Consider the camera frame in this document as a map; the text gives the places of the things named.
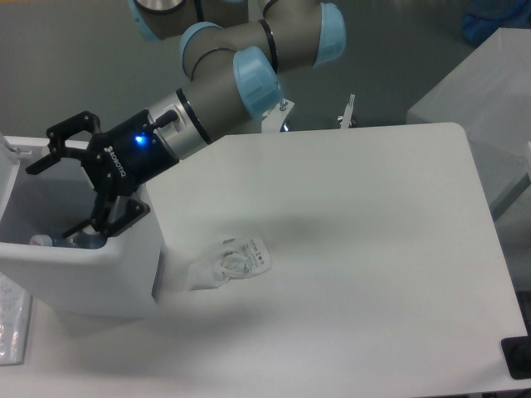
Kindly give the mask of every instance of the blue object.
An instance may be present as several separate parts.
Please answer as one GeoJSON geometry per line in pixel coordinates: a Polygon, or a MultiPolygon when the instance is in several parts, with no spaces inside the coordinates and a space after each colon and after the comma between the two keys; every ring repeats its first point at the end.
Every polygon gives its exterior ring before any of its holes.
{"type": "Polygon", "coordinates": [[[137,27],[139,27],[140,33],[142,33],[142,36],[147,41],[161,41],[151,29],[149,29],[148,24],[146,24],[145,20],[142,18],[142,16],[139,13],[138,8],[136,7],[136,4],[134,4],[134,0],[128,0],[129,4],[129,10],[131,10],[131,13],[133,14],[134,21],[136,22],[137,27]]]}
{"type": "Polygon", "coordinates": [[[321,3],[321,38],[314,66],[339,58],[347,46],[343,15],[332,3],[321,3]]]}
{"type": "Polygon", "coordinates": [[[134,137],[134,140],[140,147],[143,147],[148,142],[148,139],[145,138],[145,136],[143,135],[137,135],[136,137],[134,137]]]}
{"type": "Polygon", "coordinates": [[[461,21],[463,37],[479,46],[500,27],[525,27],[531,0],[470,0],[461,21]]]}
{"type": "Polygon", "coordinates": [[[238,51],[232,65],[241,100],[253,118],[260,118],[284,98],[275,71],[258,47],[238,51]]]}
{"type": "Polygon", "coordinates": [[[216,25],[212,22],[198,22],[191,25],[181,36],[181,41],[179,42],[179,52],[181,53],[181,63],[183,64],[183,70],[184,70],[184,52],[186,51],[186,45],[190,41],[190,39],[200,30],[204,29],[205,27],[217,27],[219,29],[223,29],[219,25],[216,25]]]}

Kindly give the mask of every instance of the plastic bottle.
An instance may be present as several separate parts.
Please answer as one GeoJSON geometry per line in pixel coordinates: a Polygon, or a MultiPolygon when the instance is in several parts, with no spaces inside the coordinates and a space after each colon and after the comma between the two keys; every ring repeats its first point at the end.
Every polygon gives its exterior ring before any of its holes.
{"type": "Polygon", "coordinates": [[[107,241],[101,234],[89,234],[79,231],[67,239],[61,237],[63,230],[52,228],[47,235],[34,235],[30,239],[30,245],[69,247],[72,249],[99,249],[107,241]]]}

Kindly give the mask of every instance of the black ring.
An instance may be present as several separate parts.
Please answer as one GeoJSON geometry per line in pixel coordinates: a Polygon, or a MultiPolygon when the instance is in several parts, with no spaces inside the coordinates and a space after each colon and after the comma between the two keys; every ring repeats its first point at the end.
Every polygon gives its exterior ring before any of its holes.
{"type": "Polygon", "coordinates": [[[201,135],[205,143],[210,145],[212,143],[212,140],[210,139],[207,131],[205,130],[205,128],[203,128],[201,122],[197,118],[196,113],[193,111],[192,106],[190,105],[190,103],[188,102],[188,99],[186,98],[186,95],[184,95],[183,93],[183,89],[177,90],[176,94],[177,94],[177,98],[179,98],[179,101],[181,101],[181,104],[183,105],[184,110],[188,114],[188,117],[190,118],[190,120],[192,120],[193,126],[196,128],[199,135],[201,135]]]}
{"type": "Polygon", "coordinates": [[[211,54],[213,54],[214,52],[216,51],[230,51],[230,52],[235,52],[234,50],[232,50],[231,48],[228,48],[228,47],[218,47],[218,48],[213,48],[211,49],[210,51],[207,51],[205,52],[202,56],[199,57],[199,59],[196,61],[195,65],[193,66],[192,68],[192,73],[190,74],[190,80],[193,80],[193,75],[196,73],[196,69],[197,69],[197,66],[199,65],[199,63],[204,60],[205,58],[207,58],[208,56],[210,56],[211,54]]]}
{"type": "Polygon", "coordinates": [[[141,10],[146,11],[146,12],[148,12],[150,14],[153,14],[153,15],[166,15],[166,14],[171,14],[173,12],[176,12],[179,8],[184,6],[185,2],[186,2],[186,0],[184,0],[183,2],[181,2],[180,4],[178,4],[175,7],[169,8],[168,10],[152,10],[151,8],[147,8],[147,7],[143,6],[142,4],[140,4],[138,2],[138,0],[134,0],[134,5],[136,7],[138,7],[138,8],[140,8],[141,10]]]}
{"type": "Polygon", "coordinates": [[[199,22],[205,21],[205,13],[202,10],[201,0],[193,0],[193,5],[196,7],[197,20],[199,22]]]}
{"type": "Polygon", "coordinates": [[[262,15],[263,15],[264,17],[266,17],[266,14],[267,14],[267,12],[269,11],[269,9],[270,9],[271,7],[273,7],[273,6],[275,5],[275,3],[278,2],[278,1],[279,1],[279,0],[271,0],[270,2],[268,2],[268,3],[265,5],[265,7],[264,7],[264,12],[262,13],[262,15]]]}
{"type": "Polygon", "coordinates": [[[279,55],[276,52],[276,44],[275,44],[275,38],[273,37],[273,31],[271,30],[270,26],[268,25],[265,19],[261,19],[258,22],[264,28],[265,37],[267,37],[267,44],[269,44],[269,52],[271,53],[271,66],[273,67],[273,70],[275,71],[275,73],[278,73],[279,55]]]}

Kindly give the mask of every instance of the white container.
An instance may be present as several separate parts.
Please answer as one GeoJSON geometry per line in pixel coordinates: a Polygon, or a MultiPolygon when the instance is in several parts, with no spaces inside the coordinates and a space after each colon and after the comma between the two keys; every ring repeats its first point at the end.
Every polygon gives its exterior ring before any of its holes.
{"type": "MultiPolygon", "coordinates": [[[[48,141],[0,134],[0,272],[59,310],[90,315],[143,318],[156,313],[163,235],[152,211],[96,250],[40,247],[32,235],[86,219],[95,192],[79,161],[62,159],[38,176],[26,167],[48,141]]],[[[86,143],[68,142],[73,148],[86,143]]],[[[140,198],[151,206],[144,187],[140,198]]]]}

